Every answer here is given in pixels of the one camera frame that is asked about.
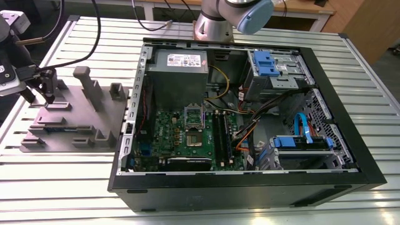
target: power supply label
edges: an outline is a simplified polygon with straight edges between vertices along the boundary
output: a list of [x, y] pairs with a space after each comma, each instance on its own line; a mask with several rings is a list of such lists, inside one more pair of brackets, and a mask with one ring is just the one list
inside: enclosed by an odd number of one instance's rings
[[201, 67], [199, 55], [169, 54], [166, 66], [167, 67]]

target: sticker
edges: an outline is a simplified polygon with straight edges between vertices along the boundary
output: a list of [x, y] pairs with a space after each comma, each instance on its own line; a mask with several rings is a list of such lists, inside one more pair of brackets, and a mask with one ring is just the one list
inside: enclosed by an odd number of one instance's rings
[[242, 101], [243, 100], [243, 93], [238, 92], [238, 100]]
[[275, 69], [287, 70], [285, 66], [275, 65]]
[[265, 143], [262, 141], [258, 141], [258, 144], [257, 144], [255, 148], [262, 148], [263, 145], [265, 145]]
[[199, 55], [169, 54], [167, 67], [201, 67]]
[[323, 11], [323, 10], [319, 10], [318, 13], [325, 13], [325, 14], [330, 14], [330, 15], [333, 14], [331, 11]]
[[253, 162], [254, 162], [254, 160], [251, 159], [250, 155], [247, 155], [247, 162], [249, 162], [250, 165], [251, 165]]

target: ram slot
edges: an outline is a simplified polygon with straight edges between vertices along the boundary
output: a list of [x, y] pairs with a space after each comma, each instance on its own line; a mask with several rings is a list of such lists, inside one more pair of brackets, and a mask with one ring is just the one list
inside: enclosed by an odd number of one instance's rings
[[223, 165], [223, 151], [222, 151], [222, 133], [219, 130], [219, 116], [215, 111], [211, 115], [211, 135], [213, 135], [213, 151], [214, 159], [218, 165]]

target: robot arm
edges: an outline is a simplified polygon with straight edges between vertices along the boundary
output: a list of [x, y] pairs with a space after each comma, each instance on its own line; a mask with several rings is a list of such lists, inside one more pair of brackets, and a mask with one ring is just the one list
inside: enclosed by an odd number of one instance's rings
[[197, 40], [229, 42], [231, 26], [242, 34], [257, 32], [273, 12], [270, 0], [203, 0], [194, 26]]
[[1, 11], [0, 16], [0, 96], [18, 93], [31, 103], [34, 95], [26, 87], [33, 88], [47, 103], [53, 102], [55, 71], [37, 72], [29, 52], [18, 41], [17, 34], [23, 33], [29, 21], [22, 12]]

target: green circuit board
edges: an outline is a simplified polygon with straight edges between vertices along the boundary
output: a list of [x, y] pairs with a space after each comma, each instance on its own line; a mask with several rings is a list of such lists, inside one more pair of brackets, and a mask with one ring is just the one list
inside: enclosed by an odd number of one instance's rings
[[[197, 121], [198, 116], [189, 115], [191, 121]], [[150, 157], [141, 157], [141, 164], [145, 171], [154, 172], [157, 163], [154, 159], [161, 157], [199, 157], [211, 159], [213, 171], [242, 170], [242, 156], [231, 158], [231, 163], [221, 166], [215, 162], [215, 152], [213, 144], [213, 124], [211, 113], [203, 113], [203, 129], [185, 130], [183, 111], [157, 111], [154, 137], [151, 142]], [[226, 114], [229, 134], [237, 131], [235, 115]]]

